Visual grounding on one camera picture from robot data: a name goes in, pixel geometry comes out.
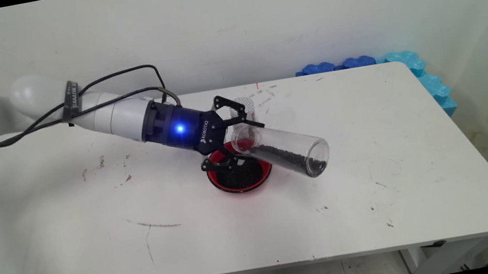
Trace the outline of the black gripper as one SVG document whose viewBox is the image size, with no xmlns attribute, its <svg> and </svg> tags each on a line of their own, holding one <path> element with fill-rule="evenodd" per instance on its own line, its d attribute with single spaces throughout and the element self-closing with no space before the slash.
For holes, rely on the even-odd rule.
<svg viewBox="0 0 488 274">
<path fill-rule="evenodd" d="M 221 118 L 218 110 L 225 108 L 230 115 Z M 207 156 L 200 164 L 202 171 L 233 172 L 247 157 L 232 146 L 219 147 L 225 143 L 225 134 L 249 126 L 265 127 L 255 120 L 254 109 L 254 103 L 248 98 L 232 100 L 219 95 L 213 98 L 210 111 L 151 102 L 145 111 L 141 139 Z"/>
</svg>

